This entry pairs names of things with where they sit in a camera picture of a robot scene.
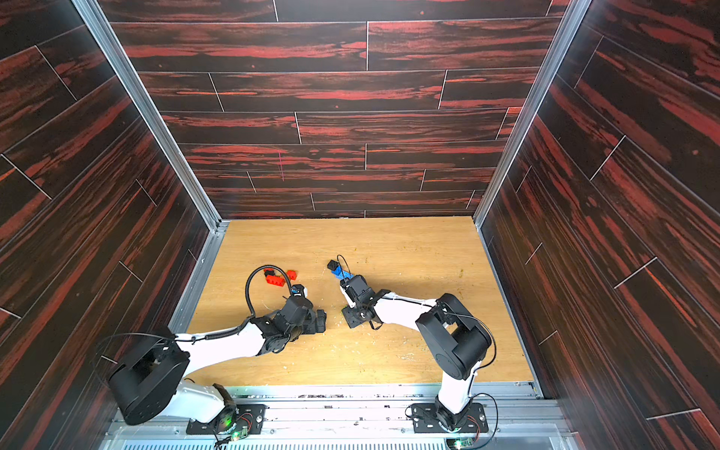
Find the light blue lego plate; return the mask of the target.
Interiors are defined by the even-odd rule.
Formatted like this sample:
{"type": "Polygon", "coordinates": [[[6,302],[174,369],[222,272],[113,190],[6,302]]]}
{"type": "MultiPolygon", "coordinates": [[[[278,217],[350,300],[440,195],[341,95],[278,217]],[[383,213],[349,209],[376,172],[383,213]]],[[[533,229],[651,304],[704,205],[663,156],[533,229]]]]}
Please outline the light blue lego plate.
{"type": "Polygon", "coordinates": [[[350,279],[350,278],[352,277],[352,275],[351,275],[349,272],[341,269],[339,266],[338,266],[336,269],[333,269],[333,270],[332,270],[332,274],[333,274],[337,279],[340,279],[341,281],[342,281],[343,279],[350,279]]]}

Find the red 2x4 lego brick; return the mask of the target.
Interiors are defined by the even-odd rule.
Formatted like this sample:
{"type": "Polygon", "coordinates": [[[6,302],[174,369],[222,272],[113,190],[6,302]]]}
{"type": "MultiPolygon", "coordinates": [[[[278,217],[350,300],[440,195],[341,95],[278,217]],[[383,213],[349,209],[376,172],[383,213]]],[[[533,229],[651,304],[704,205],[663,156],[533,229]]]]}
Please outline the red 2x4 lego brick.
{"type": "Polygon", "coordinates": [[[284,277],[279,276],[266,276],[265,280],[268,284],[283,287],[286,285],[286,280],[284,277]]]}

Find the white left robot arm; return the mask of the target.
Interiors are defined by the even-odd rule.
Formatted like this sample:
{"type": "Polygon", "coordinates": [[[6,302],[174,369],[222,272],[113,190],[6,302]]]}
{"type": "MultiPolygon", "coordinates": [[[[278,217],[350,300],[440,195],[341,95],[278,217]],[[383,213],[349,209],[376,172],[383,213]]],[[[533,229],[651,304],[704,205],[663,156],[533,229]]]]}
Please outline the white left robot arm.
{"type": "Polygon", "coordinates": [[[303,335],[324,331],[324,310],[287,304],[271,315],[248,318],[235,328],[196,335],[166,331],[143,336],[118,361],[108,385],[130,426],[168,416],[228,434],[236,428],[248,429],[251,420],[241,417],[224,386],[196,384],[188,376],[226,361],[277,354],[303,335]]]}

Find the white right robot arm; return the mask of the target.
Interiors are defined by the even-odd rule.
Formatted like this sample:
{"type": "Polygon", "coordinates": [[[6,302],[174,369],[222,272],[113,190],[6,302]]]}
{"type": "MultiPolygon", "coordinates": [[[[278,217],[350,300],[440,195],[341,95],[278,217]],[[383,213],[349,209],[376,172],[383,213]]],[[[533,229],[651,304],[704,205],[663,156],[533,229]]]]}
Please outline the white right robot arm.
{"type": "Polygon", "coordinates": [[[442,386],[435,399],[436,420],[448,431],[468,416],[471,391],[494,339],[453,294],[421,300],[395,292],[341,285],[348,306],[342,310],[348,326],[396,324],[417,331],[442,370],[442,386]]]}

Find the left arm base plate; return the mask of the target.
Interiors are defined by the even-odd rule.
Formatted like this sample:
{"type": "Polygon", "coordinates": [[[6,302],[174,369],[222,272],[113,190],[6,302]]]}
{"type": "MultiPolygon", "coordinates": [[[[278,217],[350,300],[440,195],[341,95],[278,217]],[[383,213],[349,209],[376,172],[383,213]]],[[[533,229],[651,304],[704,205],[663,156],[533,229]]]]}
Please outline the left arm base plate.
{"type": "Polygon", "coordinates": [[[259,435],[264,426],[267,406],[264,404],[236,404],[225,407],[209,423],[190,420],[187,435],[208,435],[245,439],[249,435],[259,435]]]}

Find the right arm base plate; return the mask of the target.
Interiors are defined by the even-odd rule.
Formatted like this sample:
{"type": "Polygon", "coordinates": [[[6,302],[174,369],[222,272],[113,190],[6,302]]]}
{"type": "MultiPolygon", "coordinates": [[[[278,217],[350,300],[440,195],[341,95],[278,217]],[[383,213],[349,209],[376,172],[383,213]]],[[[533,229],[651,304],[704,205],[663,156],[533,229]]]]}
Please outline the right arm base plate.
{"type": "Polygon", "coordinates": [[[489,425],[482,404],[470,402],[454,414],[439,401],[414,403],[405,409],[415,433],[487,433],[489,425]]]}

